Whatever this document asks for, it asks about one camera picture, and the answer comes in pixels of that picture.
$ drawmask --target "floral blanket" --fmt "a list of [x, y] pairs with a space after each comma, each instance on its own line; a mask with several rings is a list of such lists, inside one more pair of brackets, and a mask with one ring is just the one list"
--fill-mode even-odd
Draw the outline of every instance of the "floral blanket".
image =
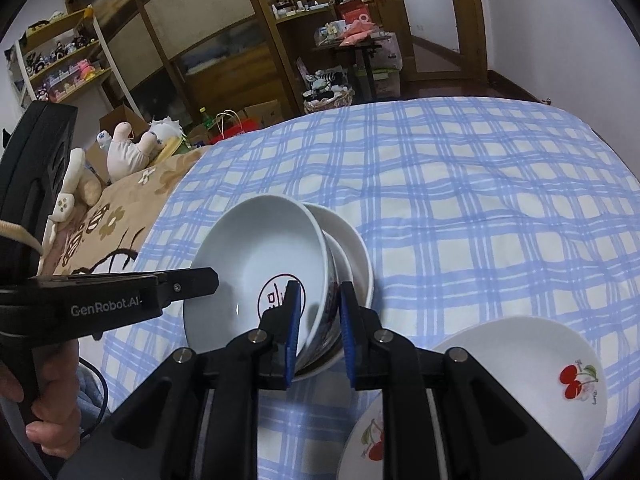
[[[64, 238], [54, 274], [131, 272], [171, 192], [207, 148], [174, 155], [104, 189]], [[48, 262], [51, 268], [55, 262]]]

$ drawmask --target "metal screw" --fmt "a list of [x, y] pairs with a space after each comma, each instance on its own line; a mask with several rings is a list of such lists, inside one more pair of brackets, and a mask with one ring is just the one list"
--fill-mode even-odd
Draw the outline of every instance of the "metal screw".
[[391, 330], [383, 328], [382, 330], [376, 330], [373, 333], [373, 339], [379, 343], [388, 343], [394, 338], [394, 333]]
[[193, 357], [193, 350], [190, 348], [178, 348], [172, 355], [174, 361], [182, 364], [189, 361]]
[[252, 343], [261, 343], [265, 339], [267, 339], [267, 333], [264, 330], [256, 328], [255, 330], [251, 330], [251, 332], [249, 332], [248, 338]]
[[449, 357], [453, 359], [455, 363], [463, 363], [469, 357], [469, 354], [466, 353], [464, 348], [455, 347], [449, 349]]

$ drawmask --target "bed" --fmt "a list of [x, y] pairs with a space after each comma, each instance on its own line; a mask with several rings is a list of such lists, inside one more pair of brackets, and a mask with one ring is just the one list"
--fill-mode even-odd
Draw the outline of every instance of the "bed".
[[[94, 218], [103, 196], [79, 223], [110, 233], [68, 236], [65, 254], [77, 246], [56, 272], [188, 267], [226, 209], [280, 192], [328, 206], [358, 229], [376, 276], [373, 308], [417, 346], [503, 316], [547, 317], [581, 333], [600, 356], [609, 394], [591, 474], [636, 415], [640, 186], [571, 114], [496, 98], [367, 104], [179, 157], [108, 189], [110, 212]], [[169, 172], [162, 193], [159, 171]], [[116, 245], [126, 250], [109, 256]], [[110, 408], [186, 344], [181, 307], [82, 342], [108, 382]], [[334, 478], [373, 396], [350, 390], [344, 362], [286, 394], [261, 393], [260, 477]]]

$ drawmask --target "striped cloth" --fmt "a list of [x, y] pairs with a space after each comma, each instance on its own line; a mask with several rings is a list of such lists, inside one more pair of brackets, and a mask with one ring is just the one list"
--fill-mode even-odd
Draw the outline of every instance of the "striped cloth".
[[[595, 348], [609, 389], [591, 472], [639, 407], [638, 181], [576, 117], [494, 98], [328, 110], [213, 146], [177, 186], [136, 270], [188, 267], [224, 211], [279, 192], [337, 211], [373, 262], [373, 307], [423, 348], [502, 316], [556, 319]], [[106, 335], [115, 408], [186, 344], [181, 304]], [[334, 478], [374, 394], [344, 362], [260, 396], [259, 475]]]

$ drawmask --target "plastic bottle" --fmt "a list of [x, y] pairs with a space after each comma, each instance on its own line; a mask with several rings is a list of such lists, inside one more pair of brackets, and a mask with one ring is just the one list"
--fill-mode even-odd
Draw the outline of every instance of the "plastic bottle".
[[210, 130], [213, 128], [213, 124], [214, 121], [211, 118], [211, 116], [209, 114], [207, 114], [207, 109], [205, 107], [202, 107], [200, 109], [200, 113], [202, 114], [202, 125], [207, 129]]

